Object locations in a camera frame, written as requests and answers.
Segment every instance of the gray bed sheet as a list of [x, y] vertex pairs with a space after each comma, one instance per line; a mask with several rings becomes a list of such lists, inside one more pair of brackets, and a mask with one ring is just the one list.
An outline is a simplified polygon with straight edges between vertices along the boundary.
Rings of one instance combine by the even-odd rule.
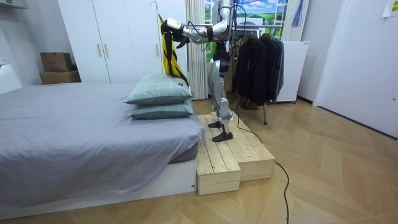
[[196, 117], [133, 120], [135, 84], [29, 86], [0, 95], [0, 209], [130, 193], [191, 149]]

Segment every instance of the cardboard box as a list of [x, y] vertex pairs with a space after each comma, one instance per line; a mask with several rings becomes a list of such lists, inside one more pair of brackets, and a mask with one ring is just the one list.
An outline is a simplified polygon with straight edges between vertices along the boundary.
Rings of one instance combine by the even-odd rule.
[[45, 72], [70, 72], [72, 61], [69, 53], [40, 53]]
[[79, 72], [45, 72], [40, 74], [43, 85], [81, 82]]

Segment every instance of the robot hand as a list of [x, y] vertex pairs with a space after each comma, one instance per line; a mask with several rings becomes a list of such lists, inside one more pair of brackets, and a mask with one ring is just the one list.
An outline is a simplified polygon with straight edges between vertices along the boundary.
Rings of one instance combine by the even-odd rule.
[[162, 34], [164, 34], [165, 32], [172, 33], [173, 41], [180, 42], [180, 44], [177, 46], [177, 49], [183, 47], [185, 44], [188, 44], [190, 42], [188, 37], [182, 35], [183, 26], [181, 26], [178, 21], [173, 20], [169, 22], [165, 20], [160, 27], [160, 31]]

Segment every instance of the wooden floor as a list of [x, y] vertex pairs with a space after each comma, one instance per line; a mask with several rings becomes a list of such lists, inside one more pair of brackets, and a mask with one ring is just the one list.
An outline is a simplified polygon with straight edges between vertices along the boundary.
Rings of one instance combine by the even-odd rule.
[[[210, 101], [196, 101], [198, 114]], [[290, 175], [290, 224], [398, 223], [398, 143], [302, 101], [241, 119]], [[59, 212], [0, 223], [285, 223], [285, 174], [241, 182], [237, 192], [195, 193]]]

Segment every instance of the light blue pillow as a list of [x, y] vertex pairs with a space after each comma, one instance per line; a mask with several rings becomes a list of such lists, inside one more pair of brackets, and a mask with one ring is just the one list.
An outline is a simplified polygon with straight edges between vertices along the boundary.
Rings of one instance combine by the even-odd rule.
[[129, 116], [134, 119], [184, 118], [193, 113], [190, 100], [170, 105], [135, 105]]
[[125, 103], [135, 105], [164, 105], [182, 103], [192, 97], [184, 80], [170, 75], [147, 75], [126, 98]]

